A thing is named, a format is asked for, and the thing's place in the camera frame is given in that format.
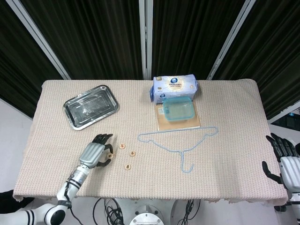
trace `stainless steel tray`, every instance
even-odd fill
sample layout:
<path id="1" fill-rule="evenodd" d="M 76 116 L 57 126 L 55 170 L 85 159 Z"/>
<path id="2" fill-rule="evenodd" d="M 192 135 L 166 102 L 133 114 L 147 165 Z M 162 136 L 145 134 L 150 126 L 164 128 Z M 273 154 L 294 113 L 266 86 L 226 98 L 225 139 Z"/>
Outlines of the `stainless steel tray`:
<path id="1" fill-rule="evenodd" d="M 119 104 L 106 85 L 88 90 L 64 103 L 73 129 L 81 130 L 115 113 Z"/>

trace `tissue package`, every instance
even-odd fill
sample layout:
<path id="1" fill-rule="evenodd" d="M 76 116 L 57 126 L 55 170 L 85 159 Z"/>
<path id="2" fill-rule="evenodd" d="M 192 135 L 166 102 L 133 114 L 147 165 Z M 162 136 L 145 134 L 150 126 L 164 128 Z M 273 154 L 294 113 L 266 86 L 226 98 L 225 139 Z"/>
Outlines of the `tissue package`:
<path id="1" fill-rule="evenodd" d="M 197 80 L 193 74 L 182 76 L 158 76 L 153 78 L 150 98 L 162 103 L 166 98 L 188 96 L 193 100 L 197 91 Z"/>

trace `black curtain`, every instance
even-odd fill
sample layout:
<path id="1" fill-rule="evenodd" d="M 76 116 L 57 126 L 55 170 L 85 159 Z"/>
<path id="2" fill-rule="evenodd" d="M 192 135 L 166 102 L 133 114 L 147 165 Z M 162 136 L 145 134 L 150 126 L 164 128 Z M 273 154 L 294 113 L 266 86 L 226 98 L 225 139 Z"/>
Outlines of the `black curtain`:
<path id="1" fill-rule="evenodd" d="M 142 79 L 138 0 L 21 0 L 72 79 Z"/>
<path id="2" fill-rule="evenodd" d="M 5 1 L 0 27 L 0 98 L 33 117 L 43 82 L 61 76 Z"/>
<path id="3" fill-rule="evenodd" d="M 206 79 L 244 1 L 154 0 L 152 76 Z"/>
<path id="4" fill-rule="evenodd" d="M 258 0 L 213 79 L 254 79 L 270 119 L 300 100 L 300 4 Z"/>

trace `table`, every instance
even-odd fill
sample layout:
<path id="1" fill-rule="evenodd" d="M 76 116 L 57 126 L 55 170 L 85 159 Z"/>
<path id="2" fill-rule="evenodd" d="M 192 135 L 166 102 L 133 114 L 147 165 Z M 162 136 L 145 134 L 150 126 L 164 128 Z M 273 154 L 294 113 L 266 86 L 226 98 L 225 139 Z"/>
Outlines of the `table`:
<path id="1" fill-rule="evenodd" d="M 81 130 L 73 130 L 63 104 L 70 98 L 101 84 L 107 85 L 120 109 L 117 113 Z M 279 174 L 271 145 L 263 105 L 255 81 L 198 81 L 194 101 L 202 127 L 216 126 L 218 133 L 180 155 L 152 143 L 137 140 L 141 133 L 157 131 L 154 104 L 150 102 L 152 81 L 50 80 L 33 118 L 14 196 L 53 197 L 68 178 L 84 148 L 97 134 L 112 133 L 108 141 L 114 158 L 105 168 L 91 171 L 78 196 L 113 198 L 205 199 L 218 201 L 266 201 L 284 204 L 283 185 L 268 179 L 262 161 Z M 193 146 L 207 130 L 159 134 L 169 148 Z"/>

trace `plastic box lid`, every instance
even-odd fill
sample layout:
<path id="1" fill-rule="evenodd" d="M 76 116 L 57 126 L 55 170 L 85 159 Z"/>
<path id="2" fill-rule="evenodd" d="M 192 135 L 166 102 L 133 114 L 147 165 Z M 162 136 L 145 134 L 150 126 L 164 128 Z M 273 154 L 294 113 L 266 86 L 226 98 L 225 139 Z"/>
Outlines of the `plastic box lid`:
<path id="1" fill-rule="evenodd" d="M 173 97 L 163 102 L 165 118 L 168 121 L 188 120 L 195 116 L 191 98 Z"/>

